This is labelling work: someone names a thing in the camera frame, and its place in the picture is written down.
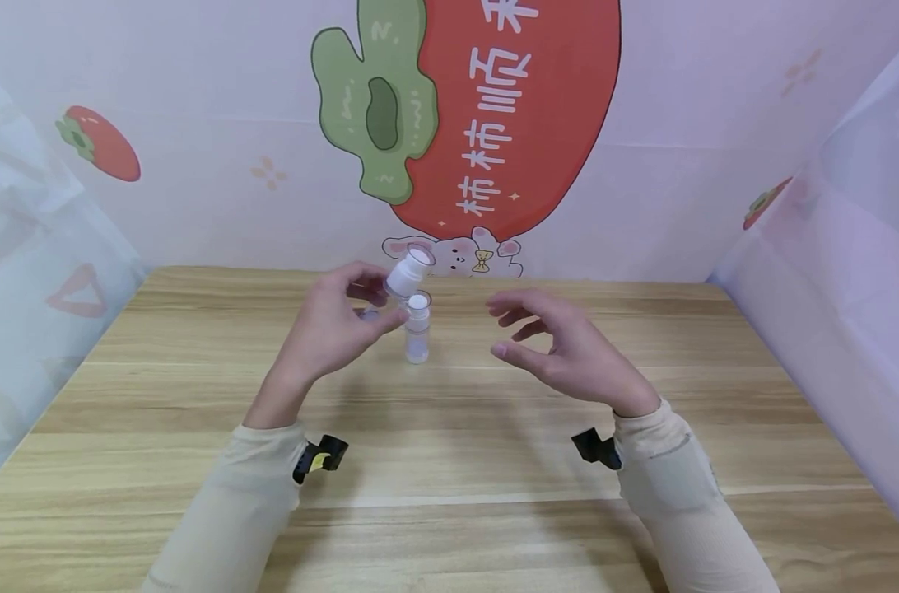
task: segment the black clip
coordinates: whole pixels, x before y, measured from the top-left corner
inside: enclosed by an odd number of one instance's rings
[[[341,464],[347,448],[346,442],[330,435],[321,437],[321,442],[317,445],[312,442],[308,443],[305,453],[301,454],[294,472],[291,473],[292,479],[301,484],[305,481],[305,476],[314,472],[315,469],[333,472]]]
[[[601,441],[598,431],[592,428],[582,432],[580,435],[571,437],[571,441],[578,448],[582,460],[588,463],[600,461],[613,469],[614,472],[622,468],[622,458],[617,454],[617,449],[614,448],[614,437],[609,438],[607,441]]]

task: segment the cartoon rabbit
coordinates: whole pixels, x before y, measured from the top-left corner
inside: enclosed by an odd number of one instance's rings
[[[410,247],[429,251],[436,264],[437,276],[482,276],[491,278],[518,278],[522,276],[522,264],[512,259],[522,251],[522,245],[511,239],[499,243],[492,233],[482,226],[473,228],[473,236],[437,241],[430,237],[414,236],[384,240],[383,250],[388,256],[399,259]]]

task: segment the bow tie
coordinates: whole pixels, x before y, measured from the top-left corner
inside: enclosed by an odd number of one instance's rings
[[[492,251],[486,250],[476,250],[476,267],[473,268],[473,271],[489,271],[489,267],[486,265],[486,262],[492,257]]]

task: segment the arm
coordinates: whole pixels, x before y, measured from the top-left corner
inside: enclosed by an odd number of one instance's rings
[[[654,540],[670,590],[778,593],[687,421],[667,401],[648,416],[614,419],[622,493]]]
[[[686,421],[585,313],[535,289],[500,292],[487,305],[504,327],[532,319],[512,342],[493,345],[494,356],[563,394],[613,408],[622,495],[650,532],[671,591],[779,591]],[[538,333],[552,336],[548,354],[520,344]]]
[[[298,506],[292,472],[307,444],[298,413],[308,390],[404,321],[399,311],[362,320],[348,301],[384,305],[385,275],[355,263],[314,283],[242,425],[150,569],[144,592],[255,591]]]

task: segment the hand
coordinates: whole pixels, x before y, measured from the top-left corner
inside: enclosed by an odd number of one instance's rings
[[[386,278],[386,269],[354,262],[314,282],[245,416],[245,426],[261,429],[294,424],[315,381],[347,367],[382,335],[405,322],[405,311],[363,320],[358,317],[360,311],[351,307],[349,297],[386,305]]]
[[[637,418],[660,407],[650,382],[570,302],[527,288],[499,292],[487,305],[503,327],[535,318],[512,335],[512,342],[492,346],[500,360],[572,398],[610,405],[618,416]],[[519,343],[541,333],[552,336],[548,354]]]

